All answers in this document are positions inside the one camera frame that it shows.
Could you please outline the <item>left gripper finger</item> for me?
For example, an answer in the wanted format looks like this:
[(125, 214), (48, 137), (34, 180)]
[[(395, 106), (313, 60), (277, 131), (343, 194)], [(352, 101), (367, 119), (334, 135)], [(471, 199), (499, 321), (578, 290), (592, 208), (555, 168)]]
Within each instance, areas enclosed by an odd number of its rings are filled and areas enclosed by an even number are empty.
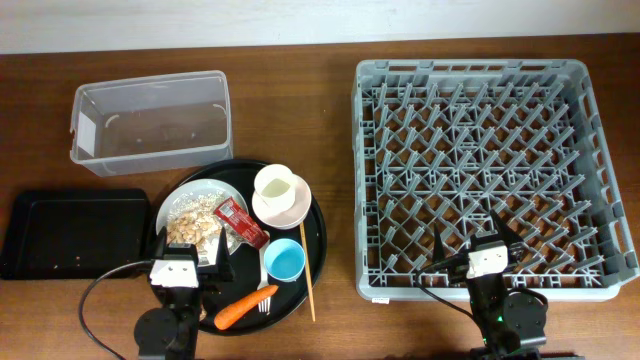
[(152, 258), (162, 258), (167, 244), (167, 228), (163, 226), (156, 236), (156, 240), (152, 245)]
[(216, 269), (217, 276), (221, 282), (232, 282), (235, 277), (235, 272), (230, 263), (230, 254), (227, 245), (226, 229), (222, 228), (219, 239), (216, 255)]

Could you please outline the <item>blue cup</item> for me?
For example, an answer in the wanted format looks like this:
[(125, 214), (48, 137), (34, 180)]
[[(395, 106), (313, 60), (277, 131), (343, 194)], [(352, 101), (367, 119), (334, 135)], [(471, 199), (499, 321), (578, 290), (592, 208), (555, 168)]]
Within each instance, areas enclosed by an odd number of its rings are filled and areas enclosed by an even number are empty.
[(296, 281), (306, 265), (302, 245), (288, 238), (271, 242), (264, 252), (263, 259), (267, 273), (280, 282)]

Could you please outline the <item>round black tray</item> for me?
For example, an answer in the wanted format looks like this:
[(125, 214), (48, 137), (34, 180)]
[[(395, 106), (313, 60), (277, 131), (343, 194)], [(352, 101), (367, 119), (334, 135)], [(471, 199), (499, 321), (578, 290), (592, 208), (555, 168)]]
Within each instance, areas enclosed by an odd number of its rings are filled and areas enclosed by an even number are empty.
[[(267, 164), (253, 159), (224, 160), (196, 170), (182, 183), (196, 180), (219, 180), (239, 192), (244, 201), (253, 194), (253, 178)], [(306, 244), (310, 260), (311, 279), (316, 282), (322, 272), (327, 256), (327, 231), (324, 217), (316, 200), (304, 220)], [(306, 280), (301, 277), (285, 283), (270, 278), (269, 282), (279, 287), (271, 298), (270, 311), (265, 314), (254, 308), (227, 330), (219, 330), (214, 325), (214, 316), (225, 306), (236, 302), (256, 290), (259, 285), (259, 256), (256, 249), (242, 245), (230, 255), (230, 263), (235, 271), (235, 279), (222, 283), (214, 291), (206, 291), (203, 300), (207, 317), (200, 323), (203, 332), (220, 336), (241, 336), (274, 326), (292, 314), (307, 299)]]

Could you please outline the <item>orange carrot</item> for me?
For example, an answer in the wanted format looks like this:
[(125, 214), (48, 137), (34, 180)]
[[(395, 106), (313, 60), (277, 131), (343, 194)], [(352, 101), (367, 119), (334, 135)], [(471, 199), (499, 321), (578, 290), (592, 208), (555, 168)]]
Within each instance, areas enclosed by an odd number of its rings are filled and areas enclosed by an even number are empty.
[(273, 296), (278, 289), (277, 285), (268, 285), (228, 305), (217, 313), (214, 325), (219, 330), (228, 329), (260, 302)]

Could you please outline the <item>wooden chopstick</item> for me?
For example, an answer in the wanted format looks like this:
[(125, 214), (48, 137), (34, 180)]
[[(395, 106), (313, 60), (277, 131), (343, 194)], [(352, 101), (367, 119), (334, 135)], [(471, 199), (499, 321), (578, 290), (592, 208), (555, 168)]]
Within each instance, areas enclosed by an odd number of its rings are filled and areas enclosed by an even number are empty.
[(304, 222), (299, 224), (300, 228), (300, 236), (301, 236), (301, 244), (303, 247), (304, 255), (305, 255), (305, 278), (308, 292), (308, 302), (310, 306), (310, 313), (312, 322), (316, 322), (316, 312), (315, 312), (315, 302), (314, 302), (314, 294), (313, 294), (313, 282), (311, 277), (311, 269), (310, 269), (310, 258), (308, 254), (308, 246), (306, 240), (306, 230), (304, 226)]

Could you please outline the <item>black rectangular tray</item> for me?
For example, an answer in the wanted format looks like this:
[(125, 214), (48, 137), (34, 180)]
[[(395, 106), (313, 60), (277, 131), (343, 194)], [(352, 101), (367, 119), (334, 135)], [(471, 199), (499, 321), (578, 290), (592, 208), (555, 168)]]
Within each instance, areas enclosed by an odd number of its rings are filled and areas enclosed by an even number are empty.
[(25, 191), (13, 203), (1, 278), (89, 279), (133, 263), (149, 212), (141, 189)]

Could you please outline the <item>cream white cup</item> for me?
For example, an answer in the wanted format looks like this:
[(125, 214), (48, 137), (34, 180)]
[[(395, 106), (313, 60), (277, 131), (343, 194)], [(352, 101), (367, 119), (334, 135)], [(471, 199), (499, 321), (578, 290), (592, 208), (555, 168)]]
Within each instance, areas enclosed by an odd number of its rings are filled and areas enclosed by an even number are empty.
[(275, 212), (291, 208), (295, 202), (296, 178), (285, 165), (271, 164), (254, 178), (254, 189), (265, 204)]

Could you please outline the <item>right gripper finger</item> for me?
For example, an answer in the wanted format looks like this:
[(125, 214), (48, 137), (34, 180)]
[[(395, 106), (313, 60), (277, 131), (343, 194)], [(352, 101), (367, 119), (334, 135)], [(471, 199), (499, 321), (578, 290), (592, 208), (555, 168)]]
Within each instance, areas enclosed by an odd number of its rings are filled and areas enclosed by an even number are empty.
[(441, 232), (437, 225), (434, 225), (434, 247), (433, 247), (433, 262), (437, 263), (445, 259), (443, 241), (441, 238)]
[(506, 246), (523, 243), (523, 239), (500, 218), (495, 210), (490, 211), (490, 216), (493, 224), (496, 226), (499, 236)]

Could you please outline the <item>white crumpled tissue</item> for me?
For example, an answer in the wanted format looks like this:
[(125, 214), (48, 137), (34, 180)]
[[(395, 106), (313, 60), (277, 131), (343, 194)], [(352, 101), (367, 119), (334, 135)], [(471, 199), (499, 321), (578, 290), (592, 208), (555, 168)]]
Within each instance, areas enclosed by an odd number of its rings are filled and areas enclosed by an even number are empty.
[(209, 243), (202, 243), (197, 246), (198, 266), (210, 266), (216, 264), (218, 249)]

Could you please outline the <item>grey dishwasher rack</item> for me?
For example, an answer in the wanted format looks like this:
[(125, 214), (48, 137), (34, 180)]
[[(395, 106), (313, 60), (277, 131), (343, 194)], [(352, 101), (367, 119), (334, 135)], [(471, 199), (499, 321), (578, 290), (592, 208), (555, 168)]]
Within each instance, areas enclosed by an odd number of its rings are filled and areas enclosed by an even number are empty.
[(433, 260), (495, 232), (525, 242), (505, 277), (552, 301), (605, 301), (639, 261), (586, 65), (574, 59), (364, 60), (352, 90), (356, 289), (464, 301)]

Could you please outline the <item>pink bowl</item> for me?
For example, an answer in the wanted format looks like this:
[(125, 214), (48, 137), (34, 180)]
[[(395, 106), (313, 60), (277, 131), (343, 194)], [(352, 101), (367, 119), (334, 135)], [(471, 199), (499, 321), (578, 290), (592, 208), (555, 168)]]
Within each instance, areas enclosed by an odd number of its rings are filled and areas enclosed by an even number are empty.
[(307, 182), (300, 176), (295, 176), (295, 202), (286, 211), (275, 213), (258, 195), (252, 195), (252, 209), (255, 216), (264, 224), (279, 229), (289, 230), (299, 226), (306, 218), (311, 207), (312, 193)]

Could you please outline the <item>grey plate with food scraps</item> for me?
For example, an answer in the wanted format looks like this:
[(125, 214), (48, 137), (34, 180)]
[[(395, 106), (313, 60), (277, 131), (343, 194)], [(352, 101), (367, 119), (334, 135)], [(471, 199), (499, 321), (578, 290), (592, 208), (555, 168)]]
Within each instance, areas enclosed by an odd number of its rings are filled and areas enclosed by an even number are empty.
[(229, 197), (248, 211), (243, 196), (220, 180), (198, 179), (181, 185), (163, 201), (156, 216), (155, 231), (159, 233), (165, 226), (168, 243), (193, 244), (197, 249), (202, 243), (218, 248), (221, 229), (225, 228), (229, 253), (232, 254), (242, 241), (214, 214), (214, 210)]

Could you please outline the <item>white plastic fork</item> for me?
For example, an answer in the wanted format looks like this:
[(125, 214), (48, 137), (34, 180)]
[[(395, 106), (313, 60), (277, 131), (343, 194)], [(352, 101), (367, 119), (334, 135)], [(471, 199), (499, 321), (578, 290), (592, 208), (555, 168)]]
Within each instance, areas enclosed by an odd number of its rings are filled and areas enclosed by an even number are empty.
[[(266, 252), (266, 249), (269, 245), (270, 241), (267, 241), (260, 249), (259, 249), (259, 263), (260, 263), (260, 283), (257, 286), (257, 289), (260, 290), (264, 287), (267, 287), (269, 285), (268, 282), (268, 272), (266, 269), (266, 265), (264, 262), (264, 254)], [(269, 314), (270, 313), (270, 307), (271, 307), (271, 298), (267, 297), (265, 299), (263, 299), (259, 304), (258, 304), (258, 311), (260, 313), (263, 314)]]

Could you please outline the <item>clear plastic bin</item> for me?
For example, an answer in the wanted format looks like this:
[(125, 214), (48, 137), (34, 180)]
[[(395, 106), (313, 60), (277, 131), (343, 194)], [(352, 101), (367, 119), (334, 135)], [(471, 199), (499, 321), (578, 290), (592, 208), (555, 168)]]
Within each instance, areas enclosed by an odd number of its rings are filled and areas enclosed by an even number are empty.
[(77, 88), (70, 159), (100, 177), (203, 166), (233, 157), (229, 86), (218, 70)]

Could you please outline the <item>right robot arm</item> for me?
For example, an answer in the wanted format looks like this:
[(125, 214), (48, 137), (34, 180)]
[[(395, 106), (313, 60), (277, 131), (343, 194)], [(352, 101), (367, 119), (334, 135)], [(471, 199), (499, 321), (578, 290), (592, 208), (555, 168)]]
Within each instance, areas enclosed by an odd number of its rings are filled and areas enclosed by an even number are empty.
[(473, 235), (467, 248), (449, 257), (435, 229), (433, 263), (425, 270), (443, 271), (453, 283), (466, 285), (471, 310), (463, 313), (483, 337), (483, 345), (469, 352), (471, 359), (541, 359), (548, 299), (528, 288), (506, 286), (504, 274), (523, 258), (525, 242), (495, 211), (490, 216), (496, 232)]

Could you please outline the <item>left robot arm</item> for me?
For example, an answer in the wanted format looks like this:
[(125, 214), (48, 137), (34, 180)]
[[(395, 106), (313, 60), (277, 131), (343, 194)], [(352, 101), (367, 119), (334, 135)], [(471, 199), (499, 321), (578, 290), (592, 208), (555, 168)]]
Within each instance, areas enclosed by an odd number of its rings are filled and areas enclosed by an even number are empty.
[(150, 286), (161, 293), (162, 306), (145, 312), (135, 325), (140, 359), (193, 359), (204, 294), (235, 277), (225, 230), (218, 238), (215, 263), (207, 266), (199, 264), (195, 245), (169, 244), (167, 238), (168, 230), (162, 228), (148, 252)]

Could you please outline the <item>red snack wrapper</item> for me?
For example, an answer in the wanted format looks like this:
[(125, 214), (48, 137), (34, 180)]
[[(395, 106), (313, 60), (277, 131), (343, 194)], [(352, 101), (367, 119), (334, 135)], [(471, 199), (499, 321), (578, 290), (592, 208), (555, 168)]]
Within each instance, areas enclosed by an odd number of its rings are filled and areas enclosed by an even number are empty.
[(270, 241), (269, 233), (262, 230), (233, 197), (223, 201), (214, 210), (214, 214), (229, 225), (244, 243), (257, 250)]

